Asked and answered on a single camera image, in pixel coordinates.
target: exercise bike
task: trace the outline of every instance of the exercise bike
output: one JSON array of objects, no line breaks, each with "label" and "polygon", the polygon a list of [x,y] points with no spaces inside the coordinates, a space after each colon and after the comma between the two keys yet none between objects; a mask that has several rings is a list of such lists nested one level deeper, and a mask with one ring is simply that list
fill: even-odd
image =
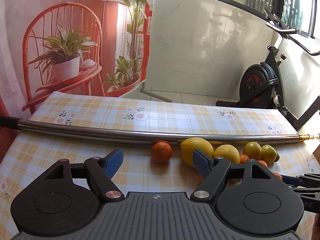
[{"label": "exercise bike", "polygon": [[[290,39],[311,56],[320,55],[320,51],[311,52],[299,41],[294,39],[290,34],[297,34],[297,29],[289,29],[281,19],[264,9],[268,17],[266,25],[281,35],[282,38]],[[238,102],[217,101],[216,106],[224,107],[243,107],[243,108],[260,108],[260,109],[278,109],[289,123],[298,131],[302,126],[320,110],[320,96],[298,119],[287,107],[285,107],[284,88],[281,80],[279,66],[287,56],[283,53],[280,59],[276,57],[279,50],[268,46],[269,54],[264,62],[250,66],[243,74]]]}]

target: round disc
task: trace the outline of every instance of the round disc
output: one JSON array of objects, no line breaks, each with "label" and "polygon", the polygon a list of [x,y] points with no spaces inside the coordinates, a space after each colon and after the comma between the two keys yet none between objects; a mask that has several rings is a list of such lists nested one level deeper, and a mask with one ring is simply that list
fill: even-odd
[{"label": "round disc", "polygon": [[[256,90],[272,78],[273,77],[270,76],[270,73],[261,65],[255,64],[247,68],[240,82],[240,100],[246,98],[252,91]],[[274,91],[275,88],[272,86],[265,89],[258,96],[245,103],[244,107],[267,108],[272,100]]]},{"label": "round disc", "polygon": [[295,230],[303,215],[303,203],[281,184],[283,187],[272,183],[260,187],[243,181],[223,191],[215,209],[230,227],[251,235],[271,236]]},{"label": "round disc", "polygon": [[40,183],[37,190],[25,190],[13,200],[11,215],[19,231],[32,235],[57,236],[76,231],[98,212],[95,194],[75,184],[48,182]]}]

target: black rubber pad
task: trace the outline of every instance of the black rubber pad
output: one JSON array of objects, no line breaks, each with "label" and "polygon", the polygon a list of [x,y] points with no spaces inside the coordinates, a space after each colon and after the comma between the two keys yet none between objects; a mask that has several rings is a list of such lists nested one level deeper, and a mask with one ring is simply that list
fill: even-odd
[{"label": "black rubber pad", "polygon": [[[184,192],[130,192],[123,201],[107,203],[82,229],[64,236],[37,237],[20,233],[14,240],[253,240],[231,230],[210,205],[189,200]],[[293,232],[271,240],[298,240]]]}]

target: potted plant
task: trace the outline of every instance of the potted plant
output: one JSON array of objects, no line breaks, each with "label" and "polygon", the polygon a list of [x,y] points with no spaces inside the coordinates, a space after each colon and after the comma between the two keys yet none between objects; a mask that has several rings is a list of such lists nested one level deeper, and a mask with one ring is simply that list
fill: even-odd
[{"label": "potted plant", "polygon": [[139,76],[134,75],[134,66],[137,65],[139,59],[125,59],[122,56],[116,59],[116,72],[112,75],[107,74],[108,78],[105,81],[105,83],[112,84],[108,89],[108,96],[119,97],[139,86]]},{"label": "potted plant", "polygon": [[109,88],[106,96],[121,96],[140,83],[140,71],[143,44],[140,39],[139,28],[143,24],[144,20],[148,17],[143,11],[143,6],[147,4],[147,0],[123,0],[124,5],[128,7],[130,14],[130,23],[127,24],[127,33],[129,38],[127,39],[127,53],[129,59],[125,59],[119,56],[116,59],[117,70],[114,74],[108,75],[104,83],[112,84]]},{"label": "potted plant", "polygon": [[43,38],[47,41],[43,46],[48,50],[29,62],[39,62],[36,68],[41,66],[41,73],[52,66],[57,81],[61,82],[73,78],[79,74],[80,58],[83,52],[89,52],[88,48],[97,46],[90,37],[86,37],[85,30],[66,31],[60,24],[57,25],[60,37],[49,36]]}]

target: stainless steel pole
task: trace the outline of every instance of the stainless steel pole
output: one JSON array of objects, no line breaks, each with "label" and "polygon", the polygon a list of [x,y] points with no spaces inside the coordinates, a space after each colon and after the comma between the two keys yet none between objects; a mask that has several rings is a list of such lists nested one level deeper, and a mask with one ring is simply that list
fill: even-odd
[{"label": "stainless steel pole", "polygon": [[200,137],[209,141],[212,145],[232,144],[236,146],[245,145],[256,141],[260,144],[284,144],[320,138],[320,135],[211,135],[211,134],[180,134],[146,131],[126,131],[102,129],[82,126],[67,126],[61,124],[35,122],[19,119],[17,122],[19,130],[37,132],[64,138],[75,138],[82,140],[125,143],[134,145],[154,145],[158,140],[167,141],[172,146],[179,146],[182,141],[191,137]]}]

